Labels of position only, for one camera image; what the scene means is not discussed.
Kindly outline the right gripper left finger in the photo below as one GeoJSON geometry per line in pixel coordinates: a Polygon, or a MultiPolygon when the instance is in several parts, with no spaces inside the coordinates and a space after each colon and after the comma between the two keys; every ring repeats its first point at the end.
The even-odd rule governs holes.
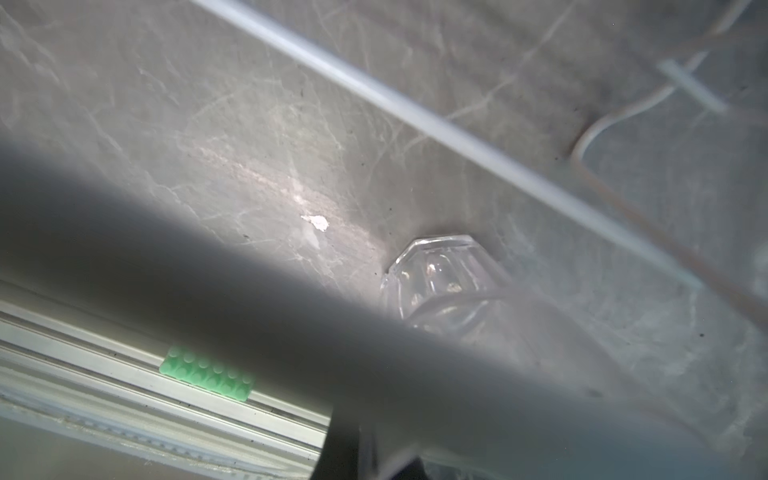
{"type": "Polygon", "coordinates": [[[334,410],[311,480],[358,478],[359,424],[342,410],[334,410]]]}

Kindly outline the green terminal connector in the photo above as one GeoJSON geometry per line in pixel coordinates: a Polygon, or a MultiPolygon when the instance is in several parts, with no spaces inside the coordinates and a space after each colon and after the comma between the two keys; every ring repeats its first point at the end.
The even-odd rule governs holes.
{"type": "Polygon", "coordinates": [[[254,383],[241,370],[179,346],[168,350],[159,373],[240,402],[248,400],[254,383]]]}

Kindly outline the clear glass cup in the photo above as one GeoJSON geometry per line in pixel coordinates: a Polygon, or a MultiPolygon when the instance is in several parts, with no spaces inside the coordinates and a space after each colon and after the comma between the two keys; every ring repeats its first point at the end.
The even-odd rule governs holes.
{"type": "Polygon", "coordinates": [[[595,399],[642,391],[572,318],[515,281],[474,238],[410,243],[385,273],[382,305],[412,328],[595,399]]]}

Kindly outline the aluminium front rail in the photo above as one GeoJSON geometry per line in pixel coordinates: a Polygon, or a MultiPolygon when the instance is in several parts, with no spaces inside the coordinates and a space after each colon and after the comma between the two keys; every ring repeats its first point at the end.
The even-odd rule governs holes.
{"type": "Polygon", "coordinates": [[[329,424],[253,391],[234,400],[164,375],[159,341],[1,286],[1,416],[211,479],[306,479],[329,424]]]}

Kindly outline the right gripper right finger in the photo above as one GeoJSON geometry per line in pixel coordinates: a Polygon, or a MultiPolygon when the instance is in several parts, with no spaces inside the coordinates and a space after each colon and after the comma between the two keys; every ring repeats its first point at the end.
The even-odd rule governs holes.
{"type": "Polygon", "coordinates": [[[421,459],[416,458],[394,475],[392,480],[429,480],[429,476],[421,459]]]}

